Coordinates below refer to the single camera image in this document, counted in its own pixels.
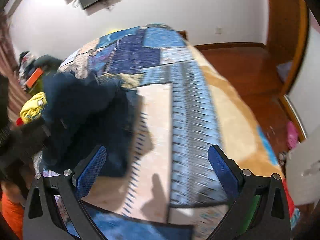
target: yellow clothing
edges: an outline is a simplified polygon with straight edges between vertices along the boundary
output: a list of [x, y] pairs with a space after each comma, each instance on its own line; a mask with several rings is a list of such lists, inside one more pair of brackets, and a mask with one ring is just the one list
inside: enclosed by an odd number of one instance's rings
[[29, 123], [41, 116], [44, 105], [47, 104], [45, 100], [45, 93], [40, 92], [29, 99], [20, 111], [20, 117], [24, 123]]
[[111, 33], [115, 33], [115, 32], [118, 32], [118, 31], [122, 31], [123, 29], [111, 29], [109, 31], [107, 31], [107, 33], [105, 35], [108, 35], [108, 34], [111, 34]]

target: blue gripper pad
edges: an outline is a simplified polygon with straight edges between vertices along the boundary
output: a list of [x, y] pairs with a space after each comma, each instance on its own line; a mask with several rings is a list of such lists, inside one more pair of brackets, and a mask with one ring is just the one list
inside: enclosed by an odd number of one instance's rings
[[219, 153], [214, 146], [210, 146], [208, 150], [208, 159], [224, 191], [226, 192], [228, 199], [236, 199], [239, 195], [239, 184], [237, 178], [234, 176], [228, 164], [226, 163], [228, 158], [225, 156], [222, 150], [220, 150]]
[[78, 200], [87, 196], [107, 158], [107, 150], [101, 146], [76, 181], [75, 196]]

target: pink object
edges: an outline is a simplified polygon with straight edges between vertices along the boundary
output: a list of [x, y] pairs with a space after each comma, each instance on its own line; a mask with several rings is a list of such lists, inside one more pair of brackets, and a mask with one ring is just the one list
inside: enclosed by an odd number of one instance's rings
[[289, 149], [293, 149], [297, 146], [297, 143], [299, 141], [299, 134], [294, 126], [293, 122], [289, 121], [287, 123], [287, 143]]

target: dark blue clothing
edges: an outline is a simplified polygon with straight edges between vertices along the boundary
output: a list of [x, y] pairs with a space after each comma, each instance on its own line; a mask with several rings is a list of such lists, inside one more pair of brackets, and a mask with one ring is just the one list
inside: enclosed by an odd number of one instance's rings
[[43, 118], [51, 130], [43, 151], [44, 167], [63, 173], [102, 144], [107, 160], [100, 175], [124, 176], [133, 135], [135, 91], [122, 89], [118, 79], [99, 84], [93, 73], [84, 80], [57, 73], [44, 79], [44, 92], [48, 104]]
[[33, 62], [33, 65], [35, 66], [35, 68], [47, 66], [49, 70], [57, 71], [59, 66], [61, 65], [61, 63], [62, 63], [61, 59], [51, 57], [49, 55], [44, 55], [44, 56], [37, 58]]

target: red cloth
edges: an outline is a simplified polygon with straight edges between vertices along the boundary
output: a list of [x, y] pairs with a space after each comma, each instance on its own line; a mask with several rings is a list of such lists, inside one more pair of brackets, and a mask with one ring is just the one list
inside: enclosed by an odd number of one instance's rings
[[294, 202], [289, 194], [289, 191], [288, 191], [288, 187], [287, 187], [287, 181], [284, 179], [282, 181], [283, 183], [283, 187], [284, 187], [284, 191], [285, 191], [285, 195], [287, 197], [287, 201], [288, 201], [288, 206], [289, 206], [289, 214], [290, 214], [290, 217], [292, 216], [293, 212], [294, 212]]
[[23, 123], [22, 119], [19, 117], [19, 118], [16, 120], [16, 124], [17, 124], [17, 126], [22, 126], [24, 123]]
[[7, 221], [8, 225], [15, 232], [15, 234], [22, 240], [22, 222], [23, 222], [23, 208], [20, 204], [12, 203], [7, 195], [2, 193], [2, 215]]

